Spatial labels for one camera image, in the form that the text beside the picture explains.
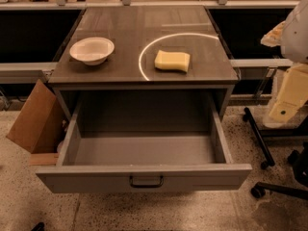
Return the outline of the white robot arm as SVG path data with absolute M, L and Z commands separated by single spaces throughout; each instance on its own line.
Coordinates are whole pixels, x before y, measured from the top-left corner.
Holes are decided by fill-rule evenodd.
M 277 128 L 308 101 L 308 0 L 301 0 L 283 22 L 262 37 L 261 43 L 279 46 L 282 56 L 294 63 L 283 74 L 263 119 L 267 127 Z

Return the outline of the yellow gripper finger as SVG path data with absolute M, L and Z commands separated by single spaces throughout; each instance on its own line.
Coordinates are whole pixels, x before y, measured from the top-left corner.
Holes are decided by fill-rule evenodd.
M 284 21 L 277 24 L 269 32 L 263 35 L 263 37 L 261 38 L 261 43 L 268 47 L 279 46 L 281 44 L 281 36 L 284 25 L 285 25 Z
M 284 73 L 269 117 L 276 122 L 287 123 L 307 101 L 308 64 L 294 64 Z

